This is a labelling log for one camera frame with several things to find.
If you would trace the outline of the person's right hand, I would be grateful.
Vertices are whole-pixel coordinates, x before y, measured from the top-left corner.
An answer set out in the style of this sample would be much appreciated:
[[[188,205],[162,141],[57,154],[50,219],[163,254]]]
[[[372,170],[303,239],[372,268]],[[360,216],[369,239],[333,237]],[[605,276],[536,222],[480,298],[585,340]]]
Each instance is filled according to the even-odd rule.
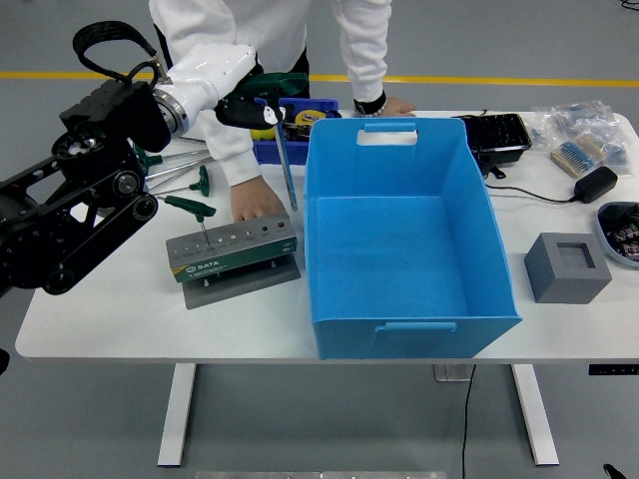
[[[231,186],[231,209],[235,223],[278,214],[285,207],[262,176]]]

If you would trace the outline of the person's left hand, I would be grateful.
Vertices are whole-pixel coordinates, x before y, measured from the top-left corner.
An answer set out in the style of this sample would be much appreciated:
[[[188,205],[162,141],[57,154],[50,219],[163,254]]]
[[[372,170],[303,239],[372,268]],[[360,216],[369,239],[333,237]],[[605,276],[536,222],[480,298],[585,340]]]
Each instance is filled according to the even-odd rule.
[[[415,106],[397,97],[389,97],[381,114],[384,117],[414,117]]]

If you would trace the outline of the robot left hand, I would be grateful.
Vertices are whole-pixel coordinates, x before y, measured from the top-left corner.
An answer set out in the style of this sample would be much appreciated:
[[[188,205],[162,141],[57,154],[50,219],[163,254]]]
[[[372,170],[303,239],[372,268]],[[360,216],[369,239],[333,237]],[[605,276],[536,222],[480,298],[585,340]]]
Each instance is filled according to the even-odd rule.
[[[250,45],[198,45],[171,67],[154,96],[172,136],[188,133],[205,112],[225,126],[266,130],[286,110],[279,92],[295,82],[289,74],[257,73]]]

